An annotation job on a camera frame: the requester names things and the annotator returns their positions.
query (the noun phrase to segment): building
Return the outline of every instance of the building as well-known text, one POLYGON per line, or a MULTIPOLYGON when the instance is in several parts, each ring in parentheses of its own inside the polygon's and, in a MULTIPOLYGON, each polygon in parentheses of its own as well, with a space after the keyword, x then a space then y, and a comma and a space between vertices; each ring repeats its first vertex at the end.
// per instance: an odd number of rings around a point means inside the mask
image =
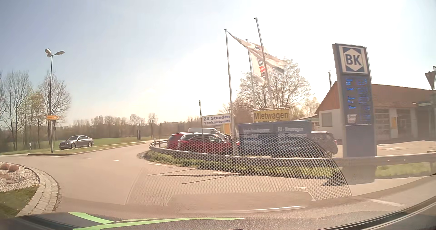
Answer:
MULTIPOLYGON (((376 140, 434 139, 431 98, 431 90, 372 84, 376 140)), ((319 130, 331 132, 335 138, 343 138, 343 116, 340 112, 337 82, 330 88, 315 113, 319 115, 319 130)))
POLYGON ((298 118, 297 120, 310 120, 312 122, 312 131, 319 131, 320 130, 320 119, 318 117, 318 114, 308 115, 301 118, 298 118))

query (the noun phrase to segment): curb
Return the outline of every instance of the curb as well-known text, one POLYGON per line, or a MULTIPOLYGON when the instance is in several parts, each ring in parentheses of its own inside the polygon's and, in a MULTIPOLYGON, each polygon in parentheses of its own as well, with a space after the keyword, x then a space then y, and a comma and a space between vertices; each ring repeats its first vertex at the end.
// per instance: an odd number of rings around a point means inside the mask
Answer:
POLYGON ((54 153, 36 153, 36 154, 27 154, 28 156, 70 156, 70 155, 78 155, 78 154, 84 154, 84 153, 89 153, 89 152, 98 152, 98 151, 103 151, 103 150, 109 150, 109 149, 119 149, 119 148, 124 148, 124 147, 130 147, 130 146, 135 146, 135 145, 140 145, 140 144, 144 144, 145 142, 139 142, 137 144, 130 144, 130 145, 125 145, 125 146, 120 146, 120 147, 114 147, 114 148, 106 148, 106 149, 97 149, 97 150, 91 150, 91 151, 84 151, 84 152, 77 152, 77 153, 67 153, 67 154, 54 154, 54 153))
POLYGON ((56 206, 59 186, 53 177, 44 171, 31 168, 39 178, 39 187, 30 202, 17 214, 25 216, 29 214, 51 213, 56 206))

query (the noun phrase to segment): street lamp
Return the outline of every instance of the street lamp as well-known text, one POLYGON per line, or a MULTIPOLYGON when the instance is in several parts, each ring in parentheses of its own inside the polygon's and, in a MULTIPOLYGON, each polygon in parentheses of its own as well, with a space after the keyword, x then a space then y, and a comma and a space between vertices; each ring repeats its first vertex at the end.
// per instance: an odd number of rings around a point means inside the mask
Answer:
MULTIPOLYGON (((53 56, 62 55, 65 52, 63 50, 56 52, 54 55, 52 54, 52 51, 50 49, 44 50, 47 53, 47 57, 52 58, 52 64, 50 65, 50 84, 49 84, 49 90, 48 90, 48 115, 52 115, 52 70, 53 70, 53 56)), ((51 144, 51 151, 53 153, 53 127, 52 127, 52 121, 50 120, 50 144, 51 144)))

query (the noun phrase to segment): bk logo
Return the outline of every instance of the bk logo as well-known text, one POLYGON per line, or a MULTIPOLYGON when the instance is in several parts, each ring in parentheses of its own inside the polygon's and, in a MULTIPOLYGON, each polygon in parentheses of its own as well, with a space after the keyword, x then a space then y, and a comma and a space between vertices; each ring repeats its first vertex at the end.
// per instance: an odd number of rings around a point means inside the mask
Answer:
POLYGON ((340 46, 339 50, 341 53, 342 72, 368 73, 363 48, 340 46))

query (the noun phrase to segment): white van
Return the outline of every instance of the white van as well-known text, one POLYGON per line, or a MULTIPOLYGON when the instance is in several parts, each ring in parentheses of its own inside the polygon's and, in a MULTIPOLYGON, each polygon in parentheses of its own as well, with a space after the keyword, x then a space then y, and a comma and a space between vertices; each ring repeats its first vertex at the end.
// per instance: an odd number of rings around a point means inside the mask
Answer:
MULTIPOLYGON (((201 128, 189 128, 188 131, 201 133, 201 128)), ((227 139, 227 136, 225 134, 219 132, 215 128, 203 128, 203 133, 204 134, 214 134, 214 135, 218 135, 222 139, 227 139)))

